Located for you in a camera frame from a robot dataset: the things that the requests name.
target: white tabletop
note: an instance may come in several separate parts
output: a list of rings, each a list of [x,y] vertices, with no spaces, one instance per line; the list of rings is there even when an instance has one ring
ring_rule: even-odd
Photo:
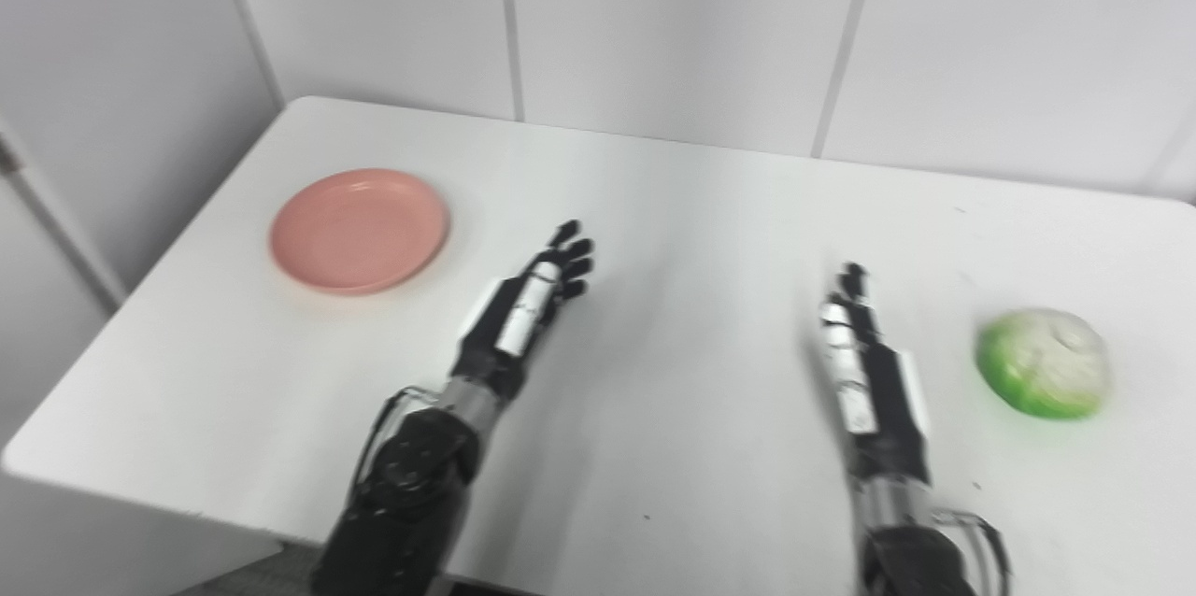
[[[271,264],[268,226],[361,166],[432,183],[450,239],[384,293],[312,293]],[[1190,588],[1190,207],[319,98],[291,103],[5,466],[323,541],[384,397],[438,388],[488,279],[570,217],[598,244],[591,292],[502,418],[450,571],[569,596],[848,595],[814,341],[855,260],[922,371],[938,499],[1005,531],[1020,594]],[[1117,388],[1097,418],[1020,415],[975,371],[977,324],[1026,305],[1105,336]]]

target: robotic arm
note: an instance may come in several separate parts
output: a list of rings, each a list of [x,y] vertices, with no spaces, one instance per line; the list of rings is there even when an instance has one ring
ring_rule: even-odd
[[[1000,534],[975,515],[930,507],[928,420],[908,364],[885,346],[867,297],[866,273],[848,264],[822,308],[822,334],[844,427],[862,516],[864,589],[868,596],[975,596],[959,549],[936,525],[976,525],[993,549],[1008,594]]]
[[[586,291],[593,243],[572,242],[578,233],[576,220],[561,225],[519,274],[496,286],[462,339],[444,391],[405,388],[383,406],[344,512],[312,572],[316,596],[427,591],[490,432],[523,388],[530,354],[560,308]],[[396,421],[396,407],[408,397],[429,407]]]

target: metal wrist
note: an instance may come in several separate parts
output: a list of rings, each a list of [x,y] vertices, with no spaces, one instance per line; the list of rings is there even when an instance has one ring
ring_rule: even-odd
[[[867,531],[901,525],[933,527],[930,486],[901,475],[877,475],[855,486]]]
[[[457,416],[477,434],[482,444],[490,438],[490,431],[502,413],[499,396],[489,387],[466,377],[450,378],[434,407]]]

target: green cabbage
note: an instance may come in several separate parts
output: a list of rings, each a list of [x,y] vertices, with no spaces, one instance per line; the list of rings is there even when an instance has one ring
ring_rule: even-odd
[[[989,323],[976,365],[1013,408],[1048,419],[1090,416],[1112,387],[1100,336],[1080,317],[1051,309],[1013,311]]]

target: pink plate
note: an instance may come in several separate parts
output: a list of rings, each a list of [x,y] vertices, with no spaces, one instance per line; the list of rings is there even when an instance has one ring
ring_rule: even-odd
[[[366,294],[419,272],[435,256],[448,212],[422,180],[359,169],[307,186],[279,211],[270,253],[316,290]]]

